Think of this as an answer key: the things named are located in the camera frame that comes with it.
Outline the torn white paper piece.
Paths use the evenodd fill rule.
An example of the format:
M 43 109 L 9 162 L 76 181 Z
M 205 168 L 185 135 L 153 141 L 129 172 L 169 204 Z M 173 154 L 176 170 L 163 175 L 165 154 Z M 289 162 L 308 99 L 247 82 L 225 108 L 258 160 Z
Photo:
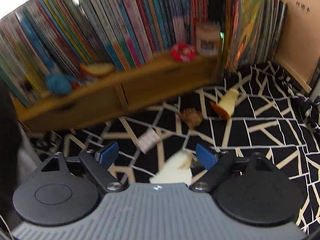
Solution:
M 191 184 L 192 172 L 191 162 L 193 155 L 187 151 L 180 150 L 172 155 L 157 172 L 157 174 L 150 178 L 152 184 L 171 184 L 171 183 L 185 183 Z

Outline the small pink white packet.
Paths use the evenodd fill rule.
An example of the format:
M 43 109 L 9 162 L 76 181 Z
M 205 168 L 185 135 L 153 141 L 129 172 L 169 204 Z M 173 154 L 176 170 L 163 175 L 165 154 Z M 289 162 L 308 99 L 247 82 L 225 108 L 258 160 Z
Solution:
M 144 153 L 148 153 L 158 142 L 161 137 L 156 133 L 153 128 L 149 128 L 137 140 L 137 147 Z

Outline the black trash bag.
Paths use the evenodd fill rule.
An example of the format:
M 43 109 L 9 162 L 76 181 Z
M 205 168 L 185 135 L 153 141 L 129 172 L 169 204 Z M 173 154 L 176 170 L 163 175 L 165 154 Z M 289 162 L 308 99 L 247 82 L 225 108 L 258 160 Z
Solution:
M 17 155 L 22 136 L 9 89 L 3 80 L 0 119 L 1 215 L 5 217 L 12 209 L 12 195 L 17 184 Z

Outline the row of upright books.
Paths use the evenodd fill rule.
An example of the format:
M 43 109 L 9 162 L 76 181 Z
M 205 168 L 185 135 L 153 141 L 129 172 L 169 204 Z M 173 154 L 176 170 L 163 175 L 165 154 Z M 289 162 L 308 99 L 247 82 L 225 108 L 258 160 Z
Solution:
M 1 80 L 29 107 L 51 94 L 50 73 L 139 68 L 176 44 L 194 46 L 207 20 L 208 0 L 29 0 L 1 19 Z

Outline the thin picture books row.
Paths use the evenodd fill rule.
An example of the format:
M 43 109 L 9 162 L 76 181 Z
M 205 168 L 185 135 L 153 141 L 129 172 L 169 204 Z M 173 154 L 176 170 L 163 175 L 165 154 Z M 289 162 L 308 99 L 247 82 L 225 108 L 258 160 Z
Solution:
M 282 0 L 225 0 L 222 65 L 228 72 L 240 66 L 272 60 L 283 27 Z

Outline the brown dried leaf scrap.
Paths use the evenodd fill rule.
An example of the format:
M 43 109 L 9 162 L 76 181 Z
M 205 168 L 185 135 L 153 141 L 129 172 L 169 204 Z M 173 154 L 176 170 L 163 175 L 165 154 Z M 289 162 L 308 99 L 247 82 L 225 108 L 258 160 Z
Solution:
M 185 109 L 183 112 L 178 112 L 177 115 L 187 124 L 189 129 L 195 129 L 203 120 L 202 112 L 197 111 L 195 108 Z

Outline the orange peel on table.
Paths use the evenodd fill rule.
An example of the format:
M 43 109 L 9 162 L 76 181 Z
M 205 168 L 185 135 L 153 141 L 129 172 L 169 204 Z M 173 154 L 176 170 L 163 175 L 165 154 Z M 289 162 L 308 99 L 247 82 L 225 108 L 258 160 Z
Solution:
M 218 104 L 211 101 L 210 105 L 220 118 L 229 120 L 234 113 L 238 97 L 239 92 L 234 88 L 230 88 Z

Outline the wooden desk shelf with drawers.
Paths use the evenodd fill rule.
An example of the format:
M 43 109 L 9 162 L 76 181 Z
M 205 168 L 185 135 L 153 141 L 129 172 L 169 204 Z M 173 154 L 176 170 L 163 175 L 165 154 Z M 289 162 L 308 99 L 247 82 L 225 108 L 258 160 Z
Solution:
M 219 57 L 197 55 L 191 62 L 158 55 L 138 69 L 115 72 L 68 96 L 48 96 L 31 107 L 13 99 L 20 123 L 39 132 L 83 128 L 127 115 L 199 87 L 220 82 Z

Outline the black white patterned tablecloth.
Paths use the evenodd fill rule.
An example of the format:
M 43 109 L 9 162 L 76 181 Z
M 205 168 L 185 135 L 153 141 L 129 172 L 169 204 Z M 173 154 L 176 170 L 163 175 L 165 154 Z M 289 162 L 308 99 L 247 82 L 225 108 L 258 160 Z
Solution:
M 218 104 L 230 88 L 239 97 L 232 117 L 225 120 L 210 102 Z M 203 120 L 195 129 L 177 115 L 188 108 L 202 112 Z M 161 141 L 144 154 L 137 140 L 149 128 Z M 298 93 L 277 64 L 245 66 L 219 85 L 144 111 L 89 128 L 33 134 L 30 140 L 41 159 L 57 151 L 77 155 L 83 148 L 98 150 L 116 141 L 120 152 L 110 172 L 125 185 L 148 183 L 173 154 L 194 152 L 202 141 L 239 157 L 260 152 L 300 188 L 304 200 L 298 226 L 309 234 L 319 228 L 319 99 Z

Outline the red white charm toy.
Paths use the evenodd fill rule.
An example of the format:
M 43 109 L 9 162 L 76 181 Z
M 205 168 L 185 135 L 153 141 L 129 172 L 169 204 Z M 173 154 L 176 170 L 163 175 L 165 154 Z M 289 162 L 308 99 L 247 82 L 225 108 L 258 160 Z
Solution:
M 75 81 L 71 83 L 71 87 L 73 90 L 80 88 L 81 86 L 86 86 L 88 84 L 92 84 L 97 81 L 96 77 L 93 76 L 80 76 Z

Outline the blue yarn ball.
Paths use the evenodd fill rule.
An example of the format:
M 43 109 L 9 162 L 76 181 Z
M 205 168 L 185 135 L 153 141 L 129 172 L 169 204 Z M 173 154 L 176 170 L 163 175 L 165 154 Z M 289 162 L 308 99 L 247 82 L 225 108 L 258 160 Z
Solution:
M 72 84 L 75 81 L 75 77 L 60 73 L 50 73 L 45 79 L 46 86 L 50 93 L 57 96 L 70 94 L 73 91 Z

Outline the orange peel on shelf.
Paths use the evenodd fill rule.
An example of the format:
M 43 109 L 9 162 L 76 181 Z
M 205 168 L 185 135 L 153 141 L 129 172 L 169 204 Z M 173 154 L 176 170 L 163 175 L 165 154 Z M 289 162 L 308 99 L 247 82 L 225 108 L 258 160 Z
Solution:
M 80 64 L 80 69 L 86 75 L 93 77 L 105 77 L 116 71 L 116 67 L 111 63 L 98 63 L 98 64 Z

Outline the red crochet flower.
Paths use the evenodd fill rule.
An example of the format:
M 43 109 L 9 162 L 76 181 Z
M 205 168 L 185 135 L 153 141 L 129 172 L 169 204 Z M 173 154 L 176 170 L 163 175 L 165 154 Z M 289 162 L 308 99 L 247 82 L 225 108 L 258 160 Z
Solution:
M 196 56 L 196 50 L 188 44 L 176 44 L 170 49 L 172 58 L 180 62 L 191 62 Z

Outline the small white plastic jar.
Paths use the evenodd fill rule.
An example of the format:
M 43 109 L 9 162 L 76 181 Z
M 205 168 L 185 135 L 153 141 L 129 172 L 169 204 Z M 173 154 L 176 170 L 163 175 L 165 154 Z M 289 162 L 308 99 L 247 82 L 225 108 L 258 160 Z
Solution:
M 221 50 L 221 36 L 219 24 L 214 22 L 197 23 L 196 50 L 202 56 L 218 56 Z

